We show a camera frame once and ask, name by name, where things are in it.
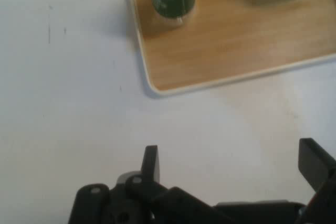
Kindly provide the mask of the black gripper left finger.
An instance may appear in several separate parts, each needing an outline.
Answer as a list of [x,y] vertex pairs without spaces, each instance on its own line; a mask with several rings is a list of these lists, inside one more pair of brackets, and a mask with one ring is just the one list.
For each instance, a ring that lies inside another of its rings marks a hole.
[[159,153],[147,146],[140,171],[113,189],[92,184],[78,190],[69,223],[230,223],[231,218],[178,187],[160,183]]

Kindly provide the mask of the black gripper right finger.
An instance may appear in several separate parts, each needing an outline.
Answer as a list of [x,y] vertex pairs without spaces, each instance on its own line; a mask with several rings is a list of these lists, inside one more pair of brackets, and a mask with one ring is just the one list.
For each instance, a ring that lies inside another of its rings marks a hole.
[[335,159],[314,139],[302,138],[298,168],[315,194],[296,223],[335,223]]

